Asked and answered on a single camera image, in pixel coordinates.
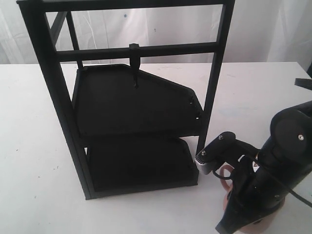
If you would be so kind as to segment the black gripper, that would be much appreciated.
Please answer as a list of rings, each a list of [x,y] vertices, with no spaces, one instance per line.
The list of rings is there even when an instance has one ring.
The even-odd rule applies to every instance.
[[[231,172],[232,184],[224,197],[224,214],[216,226],[220,234],[261,234],[272,224],[289,193],[287,159],[244,156]]]

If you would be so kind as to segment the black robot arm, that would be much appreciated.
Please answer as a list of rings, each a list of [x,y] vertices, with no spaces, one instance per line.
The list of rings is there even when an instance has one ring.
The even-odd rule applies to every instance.
[[[288,194],[312,171],[312,103],[284,109],[271,120],[271,135],[257,153],[244,153],[232,171],[232,189],[216,226],[233,234],[268,224]]]

